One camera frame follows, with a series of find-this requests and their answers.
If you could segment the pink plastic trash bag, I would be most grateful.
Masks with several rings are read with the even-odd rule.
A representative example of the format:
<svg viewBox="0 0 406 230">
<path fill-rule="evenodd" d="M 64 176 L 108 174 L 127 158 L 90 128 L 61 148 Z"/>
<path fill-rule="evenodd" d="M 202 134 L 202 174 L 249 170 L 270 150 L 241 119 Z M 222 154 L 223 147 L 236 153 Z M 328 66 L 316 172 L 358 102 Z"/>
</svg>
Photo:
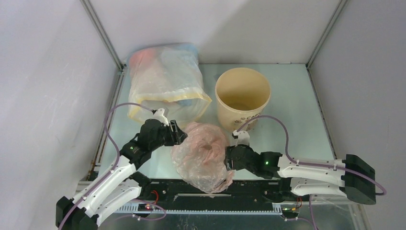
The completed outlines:
<svg viewBox="0 0 406 230">
<path fill-rule="evenodd" d="M 224 164 L 229 139 L 218 126 L 192 122 L 187 138 L 171 149 L 171 161 L 179 176 L 207 194 L 220 193 L 233 182 L 234 170 Z"/>
</svg>

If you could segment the cream round trash bin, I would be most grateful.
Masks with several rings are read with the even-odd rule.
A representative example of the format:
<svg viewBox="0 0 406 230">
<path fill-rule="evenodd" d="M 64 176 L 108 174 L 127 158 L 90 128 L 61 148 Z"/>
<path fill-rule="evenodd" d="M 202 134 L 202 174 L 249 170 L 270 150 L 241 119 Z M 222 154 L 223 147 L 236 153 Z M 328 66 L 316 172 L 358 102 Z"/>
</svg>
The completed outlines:
<svg viewBox="0 0 406 230">
<path fill-rule="evenodd" d="M 251 130 L 271 98 L 271 86 L 260 72 L 233 68 L 224 72 L 215 85 L 217 117 L 220 125 L 233 132 Z"/>
</svg>

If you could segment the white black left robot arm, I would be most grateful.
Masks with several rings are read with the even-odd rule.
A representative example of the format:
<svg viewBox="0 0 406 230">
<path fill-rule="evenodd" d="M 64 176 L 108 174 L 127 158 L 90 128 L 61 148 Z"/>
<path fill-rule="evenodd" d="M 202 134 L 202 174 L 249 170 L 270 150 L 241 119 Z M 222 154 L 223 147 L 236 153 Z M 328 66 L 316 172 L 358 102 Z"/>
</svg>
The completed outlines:
<svg viewBox="0 0 406 230">
<path fill-rule="evenodd" d="M 96 230 L 119 207 L 135 198 L 151 195 L 149 180 L 138 169 L 160 147 L 180 145 L 187 138 L 175 120 L 164 124 L 148 119 L 101 176 L 73 198 L 56 203 L 56 227 L 60 230 Z"/>
</svg>

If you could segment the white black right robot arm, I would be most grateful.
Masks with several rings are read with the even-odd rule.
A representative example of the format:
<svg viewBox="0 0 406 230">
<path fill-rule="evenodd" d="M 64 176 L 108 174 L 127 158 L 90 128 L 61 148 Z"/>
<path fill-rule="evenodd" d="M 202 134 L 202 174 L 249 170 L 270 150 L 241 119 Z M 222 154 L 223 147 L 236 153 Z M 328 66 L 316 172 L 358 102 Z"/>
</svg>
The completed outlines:
<svg viewBox="0 0 406 230">
<path fill-rule="evenodd" d="M 226 147 L 227 170 L 247 170 L 264 179 L 279 178 L 279 196 L 336 195 L 364 205 L 376 204 L 375 169 L 352 154 L 334 161 L 288 159 L 279 152 L 257 153 L 248 145 Z"/>
</svg>

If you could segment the large translucent bag of bags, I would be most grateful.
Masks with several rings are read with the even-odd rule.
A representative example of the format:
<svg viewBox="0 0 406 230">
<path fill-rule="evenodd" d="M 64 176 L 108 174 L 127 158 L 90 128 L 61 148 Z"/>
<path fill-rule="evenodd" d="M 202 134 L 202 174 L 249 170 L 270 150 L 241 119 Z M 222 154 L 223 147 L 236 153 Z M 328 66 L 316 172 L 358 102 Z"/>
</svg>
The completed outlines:
<svg viewBox="0 0 406 230">
<path fill-rule="evenodd" d="M 164 108 L 180 127 L 198 120 L 212 99 L 205 93 L 198 50 L 191 43 L 148 47 L 127 60 L 131 103 L 128 116 L 144 122 L 150 113 L 140 108 Z"/>
</svg>

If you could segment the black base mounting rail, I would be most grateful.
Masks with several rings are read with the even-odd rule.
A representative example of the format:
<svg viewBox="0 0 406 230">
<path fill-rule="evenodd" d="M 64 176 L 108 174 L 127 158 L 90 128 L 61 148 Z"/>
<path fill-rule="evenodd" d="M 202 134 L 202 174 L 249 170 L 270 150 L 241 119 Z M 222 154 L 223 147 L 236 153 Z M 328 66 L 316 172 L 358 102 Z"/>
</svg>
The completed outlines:
<svg viewBox="0 0 406 230">
<path fill-rule="evenodd" d="M 153 179 L 141 189 L 140 200 L 156 201 L 167 212 L 265 212 L 274 205 L 307 202 L 308 195 L 291 192 L 290 180 L 234 180 L 220 193 L 207 194 L 178 179 Z"/>
</svg>

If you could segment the aluminium front frame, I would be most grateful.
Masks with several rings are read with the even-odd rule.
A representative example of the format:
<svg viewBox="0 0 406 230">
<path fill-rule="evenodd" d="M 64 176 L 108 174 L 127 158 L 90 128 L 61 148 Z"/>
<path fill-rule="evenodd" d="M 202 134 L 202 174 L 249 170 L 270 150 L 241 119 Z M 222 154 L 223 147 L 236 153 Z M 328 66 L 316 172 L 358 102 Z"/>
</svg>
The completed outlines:
<svg viewBox="0 0 406 230">
<path fill-rule="evenodd" d="M 153 179 L 138 184 L 126 180 L 96 206 L 94 214 L 77 207 L 64 225 L 66 230 L 95 230 L 111 221 L 111 215 L 124 214 L 145 219 L 151 214 L 164 218 L 181 215 L 279 215 L 287 220 L 300 219 L 304 205 L 314 211 L 317 205 L 342 208 L 347 205 L 356 230 L 367 230 L 360 205 L 341 196 L 298 196 L 287 191 L 282 181 L 236 180 L 226 190 L 207 194 L 183 180 Z"/>
</svg>

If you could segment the left corner aluminium post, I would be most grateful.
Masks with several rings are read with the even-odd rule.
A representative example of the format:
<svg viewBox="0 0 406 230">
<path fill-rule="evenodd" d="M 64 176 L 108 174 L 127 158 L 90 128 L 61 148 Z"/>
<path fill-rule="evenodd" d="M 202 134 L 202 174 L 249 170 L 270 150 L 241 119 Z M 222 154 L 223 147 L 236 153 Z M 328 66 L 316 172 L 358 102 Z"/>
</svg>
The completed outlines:
<svg viewBox="0 0 406 230">
<path fill-rule="evenodd" d="M 107 52 L 109 53 L 110 57 L 112 58 L 115 66 L 119 71 L 123 71 L 124 64 L 120 60 L 113 43 L 111 42 L 92 2 L 90 0 L 80 0 L 85 12 L 87 13 L 90 21 L 92 22 L 97 34 L 99 35 L 102 43 L 104 44 Z"/>
</svg>

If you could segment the corner aluminium post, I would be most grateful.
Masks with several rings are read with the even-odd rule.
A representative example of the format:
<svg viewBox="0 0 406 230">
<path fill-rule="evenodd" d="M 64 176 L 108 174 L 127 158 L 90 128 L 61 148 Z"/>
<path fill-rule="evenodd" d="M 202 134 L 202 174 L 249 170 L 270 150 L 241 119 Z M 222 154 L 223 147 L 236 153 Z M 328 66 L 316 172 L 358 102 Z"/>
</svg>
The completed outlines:
<svg viewBox="0 0 406 230">
<path fill-rule="evenodd" d="M 102 43 L 104 44 L 107 52 L 109 53 L 110 57 L 112 58 L 115 66 L 119 71 L 123 71 L 124 64 L 120 60 L 113 43 L 111 42 L 92 2 L 90 0 L 80 0 L 85 12 L 87 13 L 90 21 L 92 22 L 97 34 L 99 35 Z"/>
<path fill-rule="evenodd" d="M 340 0 L 338 4 L 336 5 L 331 17 L 329 18 L 319 40 L 316 43 L 316 46 L 314 47 L 313 51 L 311 52 L 311 55 L 306 63 L 306 69 L 310 70 L 311 66 L 313 65 L 314 61 L 317 58 L 318 53 L 322 49 L 324 43 L 326 42 L 329 34 L 332 32 L 335 24 L 339 20 L 341 14 L 343 13 L 346 5 L 349 3 L 349 0 Z"/>
</svg>

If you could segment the right corner aluminium post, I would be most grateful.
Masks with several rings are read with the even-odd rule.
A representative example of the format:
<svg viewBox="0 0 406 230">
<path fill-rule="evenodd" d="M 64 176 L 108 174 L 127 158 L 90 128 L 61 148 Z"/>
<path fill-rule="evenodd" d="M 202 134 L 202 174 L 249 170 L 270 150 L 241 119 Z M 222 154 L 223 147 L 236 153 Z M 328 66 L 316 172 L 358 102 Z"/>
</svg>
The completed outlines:
<svg viewBox="0 0 406 230">
<path fill-rule="evenodd" d="M 343 13 L 346 5 L 349 3 L 349 0 L 340 0 L 338 4 L 336 5 L 331 17 L 329 18 L 319 40 L 316 43 L 316 46 L 314 47 L 313 51 L 311 52 L 311 55 L 306 63 L 306 69 L 310 70 L 311 66 L 313 65 L 314 61 L 317 58 L 318 53 L 322 49 L 324 43 L 326 42 L 329 34 L 332 32 L 335 24 L 339 20 L 341 14 Z"/>
</svg>

